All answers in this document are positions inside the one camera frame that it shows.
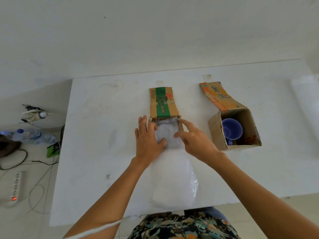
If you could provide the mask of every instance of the green label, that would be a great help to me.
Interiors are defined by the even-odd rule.
[[[167,97],[166,95],[166,89],[165,87],[158,87],[155,88],[155,94],[156,94],[156,113],[157,117],[170,117],[171,114],[169,112],[169,108],[167,105]]]

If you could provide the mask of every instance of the left hand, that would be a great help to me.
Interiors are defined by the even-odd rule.
[[[146,127],[146,123],[146,115],[138,118],[138,128],[135,128],[136,157],[132,160],[143,169],[157,159],[166,146],[165,138],[160,143],[156,142],[154,130],[157,130],[157,125],[149,122]]]

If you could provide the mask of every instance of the white table surface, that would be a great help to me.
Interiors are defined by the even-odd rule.
[[[138,117],[149,116],[152,87],[172,87],[181,116],[210,137],[207,121],[217,108],[199,83],[221,81],[251,109],[263,144],[228,151],[229,158],[279,197],[319,192],[318,144],[288,82],[307,74],[303,61],[291,60],[74,79],[50,225],[75,223],[126,169],[135,155]],[[192,162],[199,181],[193,208],[238,202],[215,171],[195,158]],[[149,203],[150,176],[147,169],[125,215],[163,211]]]

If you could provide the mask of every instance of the open cardboard box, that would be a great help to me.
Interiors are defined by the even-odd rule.
[[[220,82],[205,82],[199,85],[207,98],[219,109],[218,113],[208,121],[208,126],[212,141],[220,151],[261,146],[260,136],[253,116],[246,106],[228,95]],[[224,135],[222,120],[226,118],[233,118],[239,121],[243,128],[242,136],[234,141],[233,145],[227,144]]]
[[[177,118],[178,130],[183,131],[181,116],[175,104],[173,90],[171,87],[150,88],[151,105],[150,118],[148,122],[157,120]]]

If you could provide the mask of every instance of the cardboard box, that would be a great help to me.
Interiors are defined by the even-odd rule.
[[[181,123],[181,116],[179,115],[178,109],[175,104],[172,88],[150,88],[150,97],[151,105],[149,122],[178,117],[178,129],[182,131],[183,124]]]
[[[205,96],[219,109],[219,112],[208,121],[212,141],[220,150],[245,149],[261,146],[260,136],[250,110],[234,100],[224,90],[220,82],[201,83]],[[233,118],[243,128],[242,136],[233,145],[227,145],[222,120]]]

